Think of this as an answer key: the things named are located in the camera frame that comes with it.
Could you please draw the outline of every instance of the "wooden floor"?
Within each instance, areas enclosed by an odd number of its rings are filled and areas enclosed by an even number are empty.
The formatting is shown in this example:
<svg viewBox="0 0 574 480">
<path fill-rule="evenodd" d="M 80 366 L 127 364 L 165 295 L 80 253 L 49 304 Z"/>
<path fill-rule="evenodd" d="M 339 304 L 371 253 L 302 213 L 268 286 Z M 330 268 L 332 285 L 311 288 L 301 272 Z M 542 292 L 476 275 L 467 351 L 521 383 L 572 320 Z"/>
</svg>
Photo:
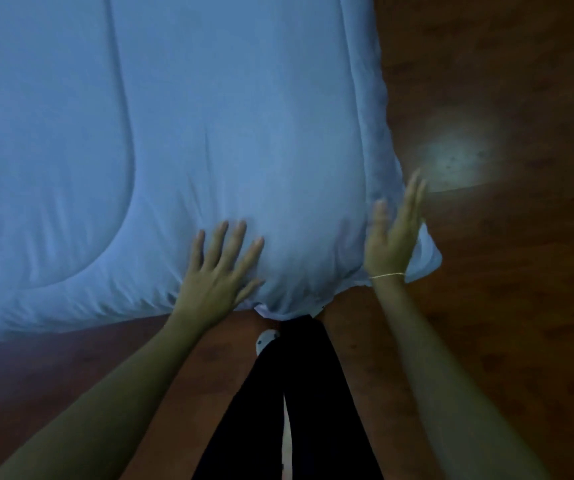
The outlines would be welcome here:
<svg viewBox="0 0 574 480">
<path fill-rule="evenodd" d="M 574 0 L 375 4 L 396 151 L 425 168 L 444 256 L 411 291 L 555 477 L 574 479 Z M 441 478 L 371 290 L 337 297 L 324 322 L 386 477 Z M 160 323 L 0 345 L 0 462 Z M 200 343 L 125 479 L 190 477 L 266 325 L 240 314 Z"/>
</svg>

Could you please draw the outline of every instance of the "leg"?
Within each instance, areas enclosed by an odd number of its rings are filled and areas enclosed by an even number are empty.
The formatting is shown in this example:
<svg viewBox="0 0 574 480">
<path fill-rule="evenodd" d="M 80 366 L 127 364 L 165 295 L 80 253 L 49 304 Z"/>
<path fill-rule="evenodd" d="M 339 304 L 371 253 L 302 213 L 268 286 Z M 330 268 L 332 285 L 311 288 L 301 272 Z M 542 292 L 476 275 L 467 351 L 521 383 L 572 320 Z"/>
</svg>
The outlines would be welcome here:
<svg viewBox="0 0 574 480">
<path fill-rule="evenodd" d="M 294 479 L 382 479 L 323 324 L 300 317 L 283 323 L 281 333 Z"/>
<path fill-rule="evenodd" d="M 279 480 L 282 475 L 282 344 L 269 343 L 211 437 L 194 480 Z"/>
</svg>

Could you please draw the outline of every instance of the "skin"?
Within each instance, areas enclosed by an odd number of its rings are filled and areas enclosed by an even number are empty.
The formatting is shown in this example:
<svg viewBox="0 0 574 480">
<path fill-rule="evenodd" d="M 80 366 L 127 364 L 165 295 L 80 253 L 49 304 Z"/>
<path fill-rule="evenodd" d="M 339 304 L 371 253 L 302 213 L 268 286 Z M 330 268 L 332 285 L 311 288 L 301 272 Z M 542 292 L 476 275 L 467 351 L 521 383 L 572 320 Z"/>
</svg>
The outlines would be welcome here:
<svg viewBox="0 0 574 480">
<path fill-rule="evenodd" d="M 371 276 L 401 273 L 372 284 L 398 342 L 427 437 L 449 479 L 548 479 L 536 455 L 459 366 L 405 290 L 402 274 L 422 224 L 426 186 L 415 173 L 392 227 L 385 203 L 376 203 L 364 266 Z M 221 224 L 204 257 L 200 231 L 163 329 L 17 450 L 0 467 L 0 480 L 120 477 L 187 355 L 262 285 L 255 278 L 243 286 L 264 244 L 256 241 L 237 262 L 245 231 L 245 223 L 239 223 L 223 249 L 227 222 Z"/>
</svg>

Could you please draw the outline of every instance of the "bracelet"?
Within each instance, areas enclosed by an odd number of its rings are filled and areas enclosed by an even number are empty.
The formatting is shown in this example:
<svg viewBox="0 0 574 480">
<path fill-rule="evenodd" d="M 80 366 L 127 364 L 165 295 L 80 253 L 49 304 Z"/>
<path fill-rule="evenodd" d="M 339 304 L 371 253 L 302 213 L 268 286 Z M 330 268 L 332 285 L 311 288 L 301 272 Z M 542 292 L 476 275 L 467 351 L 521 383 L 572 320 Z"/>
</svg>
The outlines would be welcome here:
<svg viewBox="0 0 574 480">
<path fill-rule="evenodd" d="M 388 273 L 388 274 L 379 274 L 378 276 L 370 276 L 369 279 L 375 280 L 376 278 L 383 278 L 385 276 L 394 276 L 395 274 L 405 275 L 404 273 Z"/>
</svg>

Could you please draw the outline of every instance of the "hand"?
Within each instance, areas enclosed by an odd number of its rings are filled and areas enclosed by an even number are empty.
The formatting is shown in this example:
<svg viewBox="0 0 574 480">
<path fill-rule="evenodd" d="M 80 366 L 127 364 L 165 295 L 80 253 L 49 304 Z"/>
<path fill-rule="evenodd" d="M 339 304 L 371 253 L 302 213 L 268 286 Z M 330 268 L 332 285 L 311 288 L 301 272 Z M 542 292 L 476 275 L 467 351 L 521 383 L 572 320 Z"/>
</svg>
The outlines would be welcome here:
<svg viewBox="0 0 574 480">
<path fill-rule="evenodd" d="M 169 318 L 170 322 L 182 322 L 183 325 L 196 326 L 200 331 L 207 331 L 265 282 L 254 278 L 246 286 L 242 286 L 245 275 L 260 257 L 264 239 L 261 237 L 255 240 L 234 268 L 243 245 L 247 224 L 244 221 L 238 223 L 223 250 L 223 240 L 228 226 L 227 221 L 221 222 L 214 231 L 204 261 L 204 231 L 201 230 L 195 237 L 189 268 L 180 286 L 174 311 Z"/>
<path fill-rule="evenodd" d="M 407 270 L 423 223 L 420 208 L 426 188 L 427 182 L 421 180 L 420 170 L 416 170 L 391 229 L 387 203 L 380 200 L 374 205 L 371 229 L 365 241 L 364 268 L 370 276 L 404 273 Z M 404 275 L 395 277 L 403 282 Z"/>
</svg>

